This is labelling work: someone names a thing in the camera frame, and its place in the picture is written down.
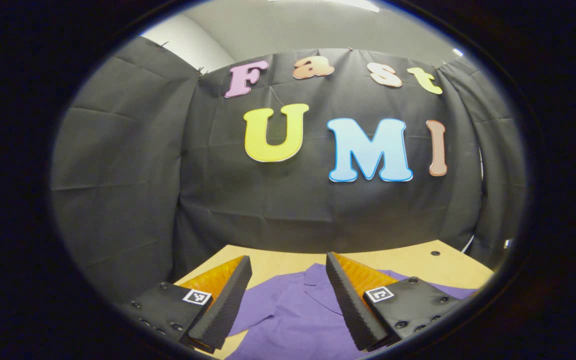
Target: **yellow letter u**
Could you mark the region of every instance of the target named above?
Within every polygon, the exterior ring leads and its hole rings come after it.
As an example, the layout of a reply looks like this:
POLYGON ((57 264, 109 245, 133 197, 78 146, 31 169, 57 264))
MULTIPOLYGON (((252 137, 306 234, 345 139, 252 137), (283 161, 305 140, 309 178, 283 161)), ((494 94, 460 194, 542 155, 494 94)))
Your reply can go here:
POLYGON ((304 139, 304 112, 309 109, 306 104, 290 104, 281 108, 286 114, 286 140, 281 145, 268 145, 266 130, 268 118, 274 114, 272 109, 254 109, 244 114, 246 137, 244 147, 249 157, 258 162, 283 162, 295 155, 302 148, 304 139))

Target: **wooden table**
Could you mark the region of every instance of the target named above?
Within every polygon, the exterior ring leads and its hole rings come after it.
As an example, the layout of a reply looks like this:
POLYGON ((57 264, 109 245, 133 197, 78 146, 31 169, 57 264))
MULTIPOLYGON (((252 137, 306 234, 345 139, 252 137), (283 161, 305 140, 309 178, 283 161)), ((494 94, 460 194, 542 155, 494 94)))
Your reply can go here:
MULTIPOLYGON (((267 251, 229 244, 175 284, 179 285, 242 255, 250 257, 252 267, 248 289, 277 275, 306 271, 315 263, 326 264, 325 253, 267 251)), ((448 287, 478 289, 493 274, 491 269, 440 240, 390 250, 343 253, 342 255, 373 269, 391 270, 405 276, 417 276, 428 283, 448 287), (432 255, 432 251, 438 251, 439 255, 432 255)), ((246 330, 227 337, 221 350, 215 350, 211 356, 217 359, 226 358, 237 349, 247 332, 246 330)))

